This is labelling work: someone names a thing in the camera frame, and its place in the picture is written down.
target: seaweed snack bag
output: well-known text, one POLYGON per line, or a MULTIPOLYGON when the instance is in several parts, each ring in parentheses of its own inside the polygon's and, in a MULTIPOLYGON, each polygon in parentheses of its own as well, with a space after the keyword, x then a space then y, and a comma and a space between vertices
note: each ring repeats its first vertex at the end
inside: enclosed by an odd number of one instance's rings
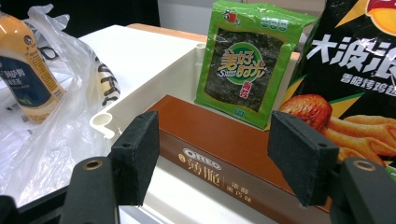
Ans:
POLYGON ((280 111, 396 178, 396 0, 328 0, 280 111))
POLYGON ((214 3, 195 103, 263 129, 290 55, 315 19, 266 4, 214 3))

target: brown box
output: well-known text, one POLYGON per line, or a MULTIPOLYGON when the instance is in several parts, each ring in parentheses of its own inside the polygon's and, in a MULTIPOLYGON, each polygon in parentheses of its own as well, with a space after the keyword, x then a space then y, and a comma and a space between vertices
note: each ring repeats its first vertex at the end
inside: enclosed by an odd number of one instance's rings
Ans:
POLYGON ((327 204, 301 207, 267 156, 268 133, 166 95, 161 155, 279 223, 330 223, 327 204))

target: transparent plastic bag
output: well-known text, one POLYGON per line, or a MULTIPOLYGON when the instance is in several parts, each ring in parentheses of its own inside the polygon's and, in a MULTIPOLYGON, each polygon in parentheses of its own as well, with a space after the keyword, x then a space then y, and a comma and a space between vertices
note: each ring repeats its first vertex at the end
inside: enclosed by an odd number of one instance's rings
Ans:
POLYGON ((120 97, 111 71, 88 45, 62 32, 67 18, 49 17, 51 9, 52 5, 31 7, 25 21, 56 52, 57 57, 46 63, 51 72, 58 72, 68 81, 67 93, 55 111, 10 156, 13 158, 9 167, 0 176, 0 193, 12 196, 18 206, 66 186, 79 161, 108 154, 106 139, 91 128, 89 121, 120 97))

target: snack package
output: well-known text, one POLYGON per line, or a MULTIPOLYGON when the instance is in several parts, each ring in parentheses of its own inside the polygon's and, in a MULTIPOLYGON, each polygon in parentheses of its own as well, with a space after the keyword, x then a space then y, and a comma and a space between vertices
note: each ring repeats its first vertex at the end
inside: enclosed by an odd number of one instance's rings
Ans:
POLYGON ((195 103, 263 129, 290 55, 315 20, 267 4, 214 3, 195 103))
POLYGON ((328 0, 280 111, 396 178, 396 1, 328 0))

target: orange bottle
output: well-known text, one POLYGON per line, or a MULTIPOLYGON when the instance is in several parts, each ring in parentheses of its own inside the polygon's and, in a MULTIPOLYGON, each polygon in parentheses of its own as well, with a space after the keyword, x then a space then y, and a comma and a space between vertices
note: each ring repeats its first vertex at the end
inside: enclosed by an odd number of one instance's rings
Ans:
POLYGON ((0 12, 0 77, 33 122, 44 121, 65 94, 43 62, 30 28, 3 12, 0 12))

